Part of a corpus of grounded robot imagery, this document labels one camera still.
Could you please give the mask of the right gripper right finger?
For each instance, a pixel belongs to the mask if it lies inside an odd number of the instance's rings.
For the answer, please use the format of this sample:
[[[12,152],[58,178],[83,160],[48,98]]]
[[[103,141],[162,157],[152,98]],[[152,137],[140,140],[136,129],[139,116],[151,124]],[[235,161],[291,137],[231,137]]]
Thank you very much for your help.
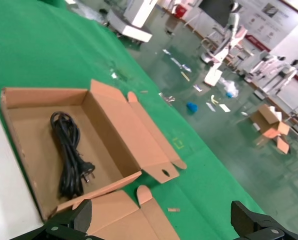
[[[269,215],[250,211],[238,200],[231,202],[231,225],[239,240],[298,240],[298,234]]]

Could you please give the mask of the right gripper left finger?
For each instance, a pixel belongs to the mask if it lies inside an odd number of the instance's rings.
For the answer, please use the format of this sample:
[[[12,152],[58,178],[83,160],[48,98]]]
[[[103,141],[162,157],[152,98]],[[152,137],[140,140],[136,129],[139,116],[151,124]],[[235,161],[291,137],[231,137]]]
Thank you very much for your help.
[[[15,237],[17,240],[92,240],[87,234],[92,220],[92,202],[83,200],[77,208],[60,212],[35,230]]]

